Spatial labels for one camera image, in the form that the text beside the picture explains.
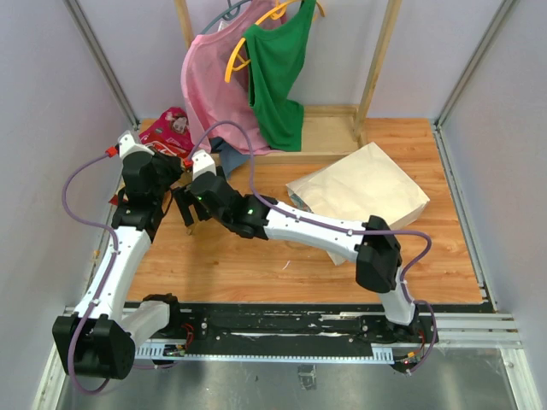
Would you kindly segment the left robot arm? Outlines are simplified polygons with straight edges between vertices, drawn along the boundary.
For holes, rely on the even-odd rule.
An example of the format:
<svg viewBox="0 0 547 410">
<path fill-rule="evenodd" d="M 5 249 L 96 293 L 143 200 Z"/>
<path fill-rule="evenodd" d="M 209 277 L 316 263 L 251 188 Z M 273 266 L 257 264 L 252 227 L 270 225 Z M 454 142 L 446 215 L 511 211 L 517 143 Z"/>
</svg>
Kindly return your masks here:
<svg viewBox="0 0 547 410">
<path fill-rule="evenodd" d="M 183 317 L 176 296 L 149 295 L 127 316 L 123 308 L 132 279 L 162 222 L 164 196 L 181 174 L 181 160 L 150 150 L 121 156 L 125 186 L 111 225 L 109 246 L 96 277 L 69 316 L 59 316 L 52 334 L 71 379 L 123 379 L 136 350 L 156 333 L 179 337 Z"/>
</svg>

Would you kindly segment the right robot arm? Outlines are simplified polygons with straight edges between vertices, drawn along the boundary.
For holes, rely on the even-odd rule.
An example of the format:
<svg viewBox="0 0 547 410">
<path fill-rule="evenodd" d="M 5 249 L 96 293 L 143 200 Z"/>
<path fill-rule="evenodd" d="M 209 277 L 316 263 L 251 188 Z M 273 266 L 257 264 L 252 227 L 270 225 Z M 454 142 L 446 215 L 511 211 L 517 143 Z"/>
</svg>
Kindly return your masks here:
<svg viewBox="0 0 547 410">
<path fill-rule="evenodd" d="M 401 245 L 383 219 L 337 220 L 293 208 L 257 192 L 243 195 L 212 172 L 174 190 L 183 221 L 214 219 L 247 239 L 300 243 L 354 263 L 356 283 L 380 298 L 389 335 L 399 342 L 418 332 L 418 312 L 405 290 Z"/>
</svg>

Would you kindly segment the pink REAL snack bag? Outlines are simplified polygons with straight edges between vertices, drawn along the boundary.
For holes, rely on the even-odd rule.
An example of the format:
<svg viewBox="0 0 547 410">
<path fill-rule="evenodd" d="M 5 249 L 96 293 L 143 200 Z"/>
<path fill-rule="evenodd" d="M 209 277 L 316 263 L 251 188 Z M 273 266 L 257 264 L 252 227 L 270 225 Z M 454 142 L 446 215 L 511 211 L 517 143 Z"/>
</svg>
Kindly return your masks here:
<svg viewBox="0 0 547 410">
<path fill-rule="evenodd" d="M 186 112 L 171 107 L 139 133 L 141 143 L 165 155 L 185 159 L 193 149 Z"/>
</svg>

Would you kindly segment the beige paper bag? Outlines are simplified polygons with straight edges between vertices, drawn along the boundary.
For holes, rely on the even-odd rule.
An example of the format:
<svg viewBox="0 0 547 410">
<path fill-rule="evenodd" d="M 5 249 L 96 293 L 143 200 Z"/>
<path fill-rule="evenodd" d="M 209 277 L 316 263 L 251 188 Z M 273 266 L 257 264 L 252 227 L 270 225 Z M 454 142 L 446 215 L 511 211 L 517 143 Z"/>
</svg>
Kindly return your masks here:
<svg viewBox="0 0 547 410">
<path fill-rule="evenodd" d="M 379 216 L 392 230 L 415 222 L 430 198 L 376 143 L 286 185 L 312 213 L 339 220 Z"/>
</svg>

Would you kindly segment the teal chips snack bag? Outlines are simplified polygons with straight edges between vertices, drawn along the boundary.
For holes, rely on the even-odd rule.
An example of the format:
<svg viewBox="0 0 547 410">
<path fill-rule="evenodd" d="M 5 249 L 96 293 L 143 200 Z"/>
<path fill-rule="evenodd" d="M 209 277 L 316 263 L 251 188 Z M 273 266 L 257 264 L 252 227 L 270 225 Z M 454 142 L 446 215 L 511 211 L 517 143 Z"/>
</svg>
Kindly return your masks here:
<svg viewBox="0 0 547 410">
<path fill-rule="evenodd" d="M 291 199 L 291 202 L 292 204 L 304 211 L 304 212 L 309 212 L 309 213 L 312 213 L 312 209 L 309 207 L 309 205 L 300 197 L 298 196 L 296 193 L 292 193 L 289 195 L 290 199 Z"/>
</svg>

